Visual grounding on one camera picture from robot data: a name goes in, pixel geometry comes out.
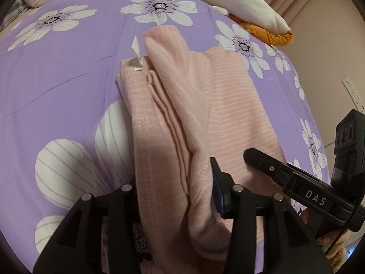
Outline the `person right hand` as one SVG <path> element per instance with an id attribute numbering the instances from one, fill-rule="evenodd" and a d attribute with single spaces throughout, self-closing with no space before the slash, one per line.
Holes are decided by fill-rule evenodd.
<path id="1" fill-rule="evenodd" d="M 317 243 L 323 246 L 331 246 L 334 244 L 331 251 L 327 254 L 328 256 L 334 256 L 348 240 L 350 233 L 348 229 L 343 233 L 340 230 L 335 230 L 319 237 Z"/>

